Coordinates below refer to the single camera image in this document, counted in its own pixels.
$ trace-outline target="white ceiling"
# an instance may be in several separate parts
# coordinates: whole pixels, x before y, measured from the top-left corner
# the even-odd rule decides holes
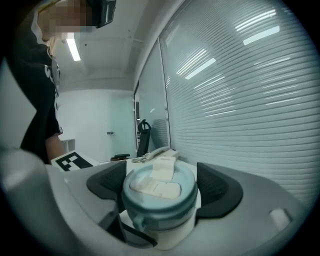
[[[75,34],[81,57],[74,61],[67,43],[55,56],[61,70],[59,91],[133,89],[133,72],[147,33],[166,0],[117,0],[113,22]]]

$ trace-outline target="window blind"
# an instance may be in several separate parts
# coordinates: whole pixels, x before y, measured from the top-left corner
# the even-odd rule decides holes
[[[139,79],[140,120],[151,126],[148,151],[168,146],[168,112],[164,89],[164,71],[157,41],[143,67]]]
[[[192,0],[160,35],[172,148],[269,178],[306,205],[320,187],[320,58],[279,1]]]

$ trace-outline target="telephone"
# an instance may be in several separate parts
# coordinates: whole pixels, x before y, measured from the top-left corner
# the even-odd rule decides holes
[[[179,155],[179,151],[173,150],[171,149],[169,146],[163,146],[160,148],[157,148],[156,150],[152,151],[151,153],[146,153],[144,156],[142,157],[138,157],[138,158],[134,158],[132,159],[132,163],[139,163],[139,162],[146,162],[146,161],[150,161],[153,158],[155,158],[156,156],[160,155],[163,157],[176,157],[178,158]]]

